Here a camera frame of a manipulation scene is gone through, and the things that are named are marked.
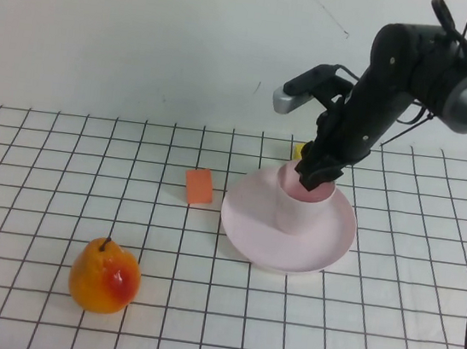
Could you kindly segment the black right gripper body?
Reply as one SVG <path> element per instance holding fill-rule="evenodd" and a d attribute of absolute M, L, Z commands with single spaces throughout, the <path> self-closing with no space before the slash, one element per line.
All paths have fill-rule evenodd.
<path fill-rule="evenodd" d="M 421 43 L 419 26 L 386 25 L 371 46 L 370 65 L 345 98 L 336 122 L 311 148 L 310 161 L 347 166 L 361 161 L 383 133 L 411 106 L 409 82 Z"/>

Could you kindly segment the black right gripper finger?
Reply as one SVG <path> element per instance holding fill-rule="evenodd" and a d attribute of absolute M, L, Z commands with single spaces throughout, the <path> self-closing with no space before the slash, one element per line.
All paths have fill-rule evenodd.
<path fill-rule="evenodd" d="M 342 175 L 342 167 L 305 162 L 302 166 L 301 184 L 306 190 L 314 191 L 321 184 L 335 182 Z"/>
<path fill-rule="evenodd" d="M 316 169 L 317 163 L 320 161 L 320 154 L 317 146 L 314 143 L 305 143 L 300 151 L 301 159 L 295 169 L 300 175 L 310 176 Z"/>

